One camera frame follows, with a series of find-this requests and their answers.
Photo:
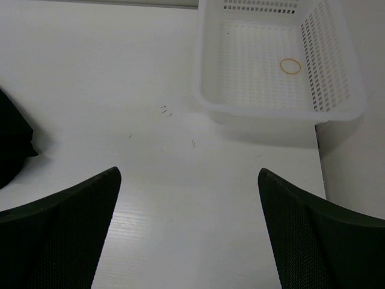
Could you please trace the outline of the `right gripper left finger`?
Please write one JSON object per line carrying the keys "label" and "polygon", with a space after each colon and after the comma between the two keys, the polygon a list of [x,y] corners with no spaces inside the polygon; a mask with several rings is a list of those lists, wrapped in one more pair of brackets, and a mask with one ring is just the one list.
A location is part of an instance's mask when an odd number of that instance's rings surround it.
{"label": "right gripper left finger", "polygon": [[1,211],[1,288],[91,288],[120,186],[112,167]]}

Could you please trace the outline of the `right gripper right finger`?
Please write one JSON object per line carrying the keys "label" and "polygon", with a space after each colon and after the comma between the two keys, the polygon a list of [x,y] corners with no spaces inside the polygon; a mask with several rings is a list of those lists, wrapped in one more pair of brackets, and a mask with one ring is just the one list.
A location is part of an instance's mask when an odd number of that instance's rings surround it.
{"label": "right gripper right finger", "polygon": [[338,206],[263,168],[263,214],[282,288],[384,288],[384,220]]}

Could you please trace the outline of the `black pleated skirt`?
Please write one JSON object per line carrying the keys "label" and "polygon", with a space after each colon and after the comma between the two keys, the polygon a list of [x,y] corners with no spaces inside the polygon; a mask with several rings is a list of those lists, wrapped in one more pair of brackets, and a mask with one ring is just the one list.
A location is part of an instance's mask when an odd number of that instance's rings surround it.
{"label": "black pleated skirt", "polygon": [[19,174],[27,158],[38,155],[32,145],[33,132],[10,98],[1,92],[1,188]]}

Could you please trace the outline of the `white plastic basket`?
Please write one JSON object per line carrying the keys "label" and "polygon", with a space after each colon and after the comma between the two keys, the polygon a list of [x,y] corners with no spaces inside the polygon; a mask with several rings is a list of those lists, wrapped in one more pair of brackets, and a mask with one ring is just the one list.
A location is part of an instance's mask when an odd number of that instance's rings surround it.
{"label": "white plastic basket", "polygon": [[340,1],[200,1],[192,84],[205,110],[236,117],[346,122],[366,102]]}

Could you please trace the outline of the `orange rubber band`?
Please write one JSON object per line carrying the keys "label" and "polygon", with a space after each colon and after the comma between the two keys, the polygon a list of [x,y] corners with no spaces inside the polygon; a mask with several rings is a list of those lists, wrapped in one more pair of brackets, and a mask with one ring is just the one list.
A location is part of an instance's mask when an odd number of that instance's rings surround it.
{"label": "orange rubber band", "polygon": [[288,75],[296,75],[301,72],[302,66],[293,58],[284,58],[280,61],[281,70]]}

